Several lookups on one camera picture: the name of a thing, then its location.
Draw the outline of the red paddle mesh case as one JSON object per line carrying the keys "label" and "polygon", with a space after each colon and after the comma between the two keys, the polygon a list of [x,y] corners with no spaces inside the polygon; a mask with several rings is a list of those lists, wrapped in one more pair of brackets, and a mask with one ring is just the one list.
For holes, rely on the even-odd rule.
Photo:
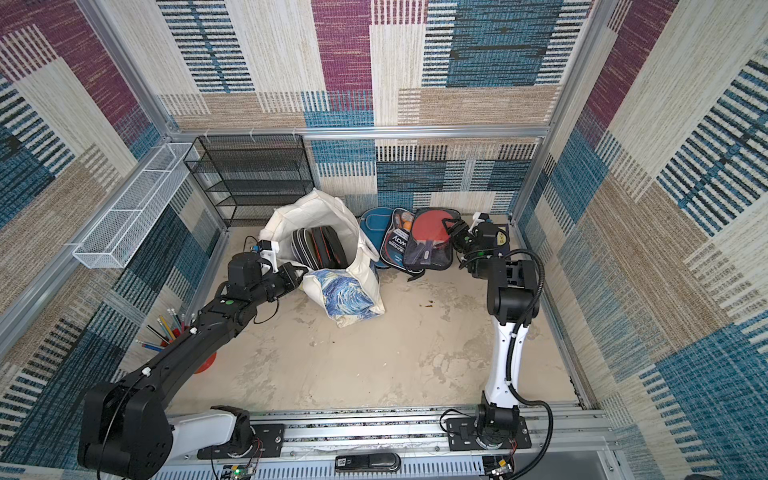
{"label": "red paddle mesh case", "polygon": [[453,247],[444,225],[461,219],[453,209],[422,208],[416,211],[410,237],[403,254],[403,265],[408,270],[447,270],[453,262]]}

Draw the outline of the canvas tote bag starry print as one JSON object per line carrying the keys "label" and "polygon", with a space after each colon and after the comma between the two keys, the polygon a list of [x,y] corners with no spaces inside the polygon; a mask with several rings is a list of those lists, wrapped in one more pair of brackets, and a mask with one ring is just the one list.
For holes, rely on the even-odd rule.
{"label": "canvas tote bag starry print", "polygon": [[[310,232],[318,226],[330,226],[337,232],[349,261],[346,269],[319,268]],[[317,266],[316,270],[307,267],[309,272],[304,275],[300,289],[320,305],[338,327],[383,315],[386,310],[374,272],[379,254],[343,201],[314,189],[296,202],[275,210],[259,239],[279,243],[278,265],[290,262],[305,266],[296,259],[291,245],[292,232],[299,228],[306,229]]]}

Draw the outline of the clear ping pong set case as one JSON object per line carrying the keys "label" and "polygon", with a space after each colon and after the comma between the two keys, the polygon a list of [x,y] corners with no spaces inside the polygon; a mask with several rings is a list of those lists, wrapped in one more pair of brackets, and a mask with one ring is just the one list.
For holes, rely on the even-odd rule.
{"label": "clear ping pong set case", "polygon": [[395,208],[380,248],[381,261],[391,268],[410,276],[414,281],[424,275],[423,270],[408,269],[404,265],[405,250],[410,239],[414,214],[404,208]]}

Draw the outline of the blue ping pong paddle case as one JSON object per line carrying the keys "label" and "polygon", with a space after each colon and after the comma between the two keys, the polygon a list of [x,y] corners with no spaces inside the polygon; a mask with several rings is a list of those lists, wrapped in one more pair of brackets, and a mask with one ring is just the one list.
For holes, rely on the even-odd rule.
{"label": "blue ping pong paddle case", "polygon": [[359,219],[361,230],[368,237],[379,254],[379,260],[376,261],[374,265],[377,269],[381,270],[391,268],[391,266],[383,260],[380,251],[390,225],[392,214],[392,208],[376,207],[364,212]]}

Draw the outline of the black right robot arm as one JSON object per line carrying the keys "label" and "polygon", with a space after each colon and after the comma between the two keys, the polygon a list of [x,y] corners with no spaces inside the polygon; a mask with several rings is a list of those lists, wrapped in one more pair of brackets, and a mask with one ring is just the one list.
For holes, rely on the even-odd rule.
{"label": "black right robot arm", "polygon": [[485,213],[476,214],[470,224],[459,219],[442,224],[461,255],[460,266],[486,282],[486,306],[495,328],[493,366],[474,424],[450,420],[446,430],[461,435],[466,446],[506,448],[521,435],[519,377],[524,342],[539,312],[537,264],[511,246],[507,226],[492,223]]}

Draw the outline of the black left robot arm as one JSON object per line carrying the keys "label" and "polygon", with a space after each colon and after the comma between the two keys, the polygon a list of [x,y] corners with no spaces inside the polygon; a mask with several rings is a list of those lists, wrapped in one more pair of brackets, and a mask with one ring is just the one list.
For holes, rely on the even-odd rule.
{"label": "black left robot arm", "polygon": [[270,267],[256,252],[235,255],[228,278],[196,321],[175,341],[117,382],[102,382],[83,395],[77,452],[80,466],[97,474],[149,479],[179,454],[225,444],[233,434],[243,445],[250,434],[244,417],[220,408],[194,417],[207,433],[186,433],[169,421],[165,409],[202,364],[236,338],[264,303],[296,290],[308,268],[290,262]]}

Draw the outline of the purple paddle case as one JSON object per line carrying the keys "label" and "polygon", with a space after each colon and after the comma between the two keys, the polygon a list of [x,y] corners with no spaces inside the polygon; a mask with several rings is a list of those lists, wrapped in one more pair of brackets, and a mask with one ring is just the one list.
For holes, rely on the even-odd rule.
{"label": "purple paddle case", "polygon": [[291,245],[296,259],[302,265],[305,265],[310,270],[317,269],[314,261],[314,250],[309,246],[305,228],[299,228],[292,232]]}

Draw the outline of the dark blue notebook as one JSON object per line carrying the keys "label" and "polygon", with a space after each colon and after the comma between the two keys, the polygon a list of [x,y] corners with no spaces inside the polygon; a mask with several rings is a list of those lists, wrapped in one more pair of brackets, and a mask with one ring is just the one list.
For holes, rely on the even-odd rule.
{"label": "dark blue notebook", "polygon": [[510,251],[510,231],[509,225],[498,225],[498,232],[496,235],[496,252],[498,254],[506,254]]}

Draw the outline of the black red paddle case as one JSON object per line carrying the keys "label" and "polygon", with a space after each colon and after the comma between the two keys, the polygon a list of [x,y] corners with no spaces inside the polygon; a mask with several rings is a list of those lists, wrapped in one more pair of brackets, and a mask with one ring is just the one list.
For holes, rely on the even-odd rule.
{"label": "black red paddle case", "polygon": [[332,227],[313,227],[310,232],[320,269],[346,269],[349,266],[344,247]]}

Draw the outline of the red pencil cup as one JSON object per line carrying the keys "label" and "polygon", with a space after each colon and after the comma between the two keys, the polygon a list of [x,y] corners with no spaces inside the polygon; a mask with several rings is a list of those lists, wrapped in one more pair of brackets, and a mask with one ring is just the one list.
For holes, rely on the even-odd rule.
{"label": "red pencil cup", "polygon": [[150,340],[136,340],[142,348],[159,353],[173,343],[191,327],[191,322],[174,308],[168,308],[164,315],[158,315],[144,323],[144,330]]}

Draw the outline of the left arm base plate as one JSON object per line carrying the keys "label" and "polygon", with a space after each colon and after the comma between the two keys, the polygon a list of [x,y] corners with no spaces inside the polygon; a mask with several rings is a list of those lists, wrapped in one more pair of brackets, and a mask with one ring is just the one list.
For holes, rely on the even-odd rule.
{"label": "left arm base plate", "polygon": [[223,444],[200,449],[198,460],[255,460],[279,457],[284,440],[284,424],[256,424],[236,427]]}

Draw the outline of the white mesh wall basket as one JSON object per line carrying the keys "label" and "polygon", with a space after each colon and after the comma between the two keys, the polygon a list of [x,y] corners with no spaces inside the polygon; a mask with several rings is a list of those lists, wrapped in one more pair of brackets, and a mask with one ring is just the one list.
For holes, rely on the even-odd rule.
{"label": "white mesh wall basket", "polygon": [[189,143],[168,143],[129,181],[77,244],[73,257],[88,269],[126,267],[188,176]]}

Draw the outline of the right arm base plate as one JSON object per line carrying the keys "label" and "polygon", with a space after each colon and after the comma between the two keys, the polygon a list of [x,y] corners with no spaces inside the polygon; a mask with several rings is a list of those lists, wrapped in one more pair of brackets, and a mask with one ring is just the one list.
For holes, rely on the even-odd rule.
{"label": "right arm base plate", "polygon": [[446,431],[451,451],[471,450],[527,450],[532,448],[530,429],[526,419],[521,417],[515,438],[502,433],[487,433],[478,435],[475,422],[466,416],[449,417],[441,421]]}

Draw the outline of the black device on rail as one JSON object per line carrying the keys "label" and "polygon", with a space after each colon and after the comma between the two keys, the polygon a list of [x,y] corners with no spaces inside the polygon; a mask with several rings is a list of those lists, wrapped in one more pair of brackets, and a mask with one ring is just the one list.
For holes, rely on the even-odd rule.
{"label": "black device on rail", "polygon": [[339,455],[334,460],[337,473],[392,473],[400,470],[401,457],[396,453]]}

